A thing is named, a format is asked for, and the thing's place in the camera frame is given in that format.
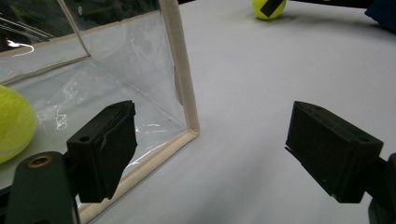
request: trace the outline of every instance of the table surface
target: table surface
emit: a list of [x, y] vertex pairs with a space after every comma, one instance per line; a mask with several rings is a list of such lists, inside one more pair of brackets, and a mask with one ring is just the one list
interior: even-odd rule
[[284, 149], [294, 101], [321, 105], [396, 152], [396, 35], [356, 8], [250, 1], [180, 6], [201, 135], [92, 223], [368, 223]]

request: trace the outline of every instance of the blue object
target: blue object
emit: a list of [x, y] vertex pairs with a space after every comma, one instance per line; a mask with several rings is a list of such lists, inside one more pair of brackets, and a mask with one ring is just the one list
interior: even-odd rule
[[396, 0], [375, 0], [364, 14], [396, 33]]

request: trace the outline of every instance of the yellow tennis ball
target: yellow tennis ball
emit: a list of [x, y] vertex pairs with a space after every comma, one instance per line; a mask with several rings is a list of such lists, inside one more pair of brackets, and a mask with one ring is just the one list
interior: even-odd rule
[[22, 152], [35, 134], [35, 111], [19, 93], [0, 86], [0, 163]]
[[286, 5], [286, 0], [253, 0], [253, 11], [262, 20], [278, 17]]

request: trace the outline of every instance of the beige fabric edge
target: beige fabric edge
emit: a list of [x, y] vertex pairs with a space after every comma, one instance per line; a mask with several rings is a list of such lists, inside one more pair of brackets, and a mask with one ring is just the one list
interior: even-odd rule
[[189, 57], [177, 0], [160, 1], [163, 19], [175, 64], [175, 84], [178, 98], [184, 106], [189, 129], [200, 132], [194, 89], [192, 86]]
[[173, 140], [167, 142], [162, 147], [158, 148], [155, 153], [147, 157], [142, 163], [121, 179], [117, 191], [111, 200], [104, 200], [101, 203], [83, 204], [78, 209], [81, 223], [88, 223], [97, 217], [117, 199], [179, 151], [183, 146], [187, 145], [196, 136], [197, 133], [195, 131], [187, 130], [176, 136]]

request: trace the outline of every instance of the white table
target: white table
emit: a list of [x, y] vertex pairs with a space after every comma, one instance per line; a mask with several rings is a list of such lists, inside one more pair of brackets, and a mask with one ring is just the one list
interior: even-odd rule
[[284, 149], [293, 101], [321, 105], [396, 152], [396, 35], [361, 9], [247, 0], [180, 7], [202, 127], [92, 223], [368, 223], [369, 195], [339, 204]]

